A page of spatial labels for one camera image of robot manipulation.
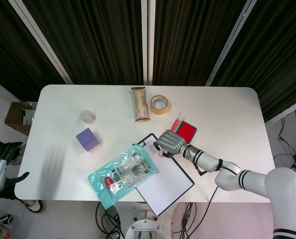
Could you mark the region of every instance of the packing tape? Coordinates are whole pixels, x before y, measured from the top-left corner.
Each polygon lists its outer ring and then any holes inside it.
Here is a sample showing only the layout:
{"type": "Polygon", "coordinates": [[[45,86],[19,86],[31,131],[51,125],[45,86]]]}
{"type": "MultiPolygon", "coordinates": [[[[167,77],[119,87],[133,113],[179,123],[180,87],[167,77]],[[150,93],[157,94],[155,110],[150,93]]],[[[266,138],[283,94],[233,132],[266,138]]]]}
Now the packing tape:
{"type": "Polygon", "coordinates": [[[150,101],[151,111],[156,115],[162,115],[168,111],[168,100],[162,95],[156,95],[150,101]]]}

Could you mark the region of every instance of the clipboard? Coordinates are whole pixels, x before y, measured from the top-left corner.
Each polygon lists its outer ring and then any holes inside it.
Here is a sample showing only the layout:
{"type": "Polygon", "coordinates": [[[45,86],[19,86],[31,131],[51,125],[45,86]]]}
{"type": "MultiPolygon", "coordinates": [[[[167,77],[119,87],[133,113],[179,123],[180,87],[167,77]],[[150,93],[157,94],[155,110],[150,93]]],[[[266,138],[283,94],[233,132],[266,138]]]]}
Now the clipboard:
{"type": "Polygon", "coordinates": [[[136,189],[153,213],[159,216],[187,192],[194,185],[194,181],[173,157],[159,155],[161,148],[158,150],[153,145],[156,140],[157,137],[151,133],[138,142],[147,151],[159,172],[137,185],[136,189]]]}

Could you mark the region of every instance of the small cup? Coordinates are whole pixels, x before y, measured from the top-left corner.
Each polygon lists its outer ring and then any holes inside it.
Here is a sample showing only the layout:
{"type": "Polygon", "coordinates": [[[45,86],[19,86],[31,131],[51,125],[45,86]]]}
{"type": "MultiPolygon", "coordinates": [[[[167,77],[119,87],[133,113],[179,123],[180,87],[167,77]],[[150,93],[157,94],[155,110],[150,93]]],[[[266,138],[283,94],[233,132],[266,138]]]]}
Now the small cup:
{"type": "Polygon", "coordinates": [[[81,112],[80,113],[80,118],[85,123],[91,123],[94,120],[94,117],[93,117],[92,113],[90,113],[90,111],[83,111],[83,112],[81,112]]]}

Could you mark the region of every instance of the black curtain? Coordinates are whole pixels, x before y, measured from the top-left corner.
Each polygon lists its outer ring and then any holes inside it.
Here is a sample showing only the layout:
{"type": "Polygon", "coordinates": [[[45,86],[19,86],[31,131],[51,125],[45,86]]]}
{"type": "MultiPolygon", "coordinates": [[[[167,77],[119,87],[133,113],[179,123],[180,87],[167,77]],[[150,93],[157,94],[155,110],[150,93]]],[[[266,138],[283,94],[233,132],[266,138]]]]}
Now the black curtain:
{"type": "Polygon", "coordinates": [[[48,84],[64,84],[6,0],[0,0],[0,85],[22,101],[37,101],[48,84]]]}
{"type": "Polygon", "coordinates": [[[140,0],[24,0],[75,84],[143,84],[140,0]]]}
{"type": "Polygon", "coordinates": [[[296,103],[296,0],[259,0],[212,83],[256,90],[265,121],[296,103]]]}
{"type": "Polygon", "coordinates": [[[156,1],[153,84],[204,86],[245,2],[156,1]]]}

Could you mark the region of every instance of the plastic bag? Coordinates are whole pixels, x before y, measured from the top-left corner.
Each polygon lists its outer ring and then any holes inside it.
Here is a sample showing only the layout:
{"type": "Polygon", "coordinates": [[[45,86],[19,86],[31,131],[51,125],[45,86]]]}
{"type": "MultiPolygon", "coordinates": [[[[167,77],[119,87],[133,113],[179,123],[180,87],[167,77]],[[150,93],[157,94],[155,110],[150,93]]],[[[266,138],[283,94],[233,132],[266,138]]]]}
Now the plastic bag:
{"type": "Polygon", "coordinates": [[[144,148],[135,144],[89,175],[88,181],[103,207],[108,209],[143,179],[157,172],[158,169],[144,148]]]}

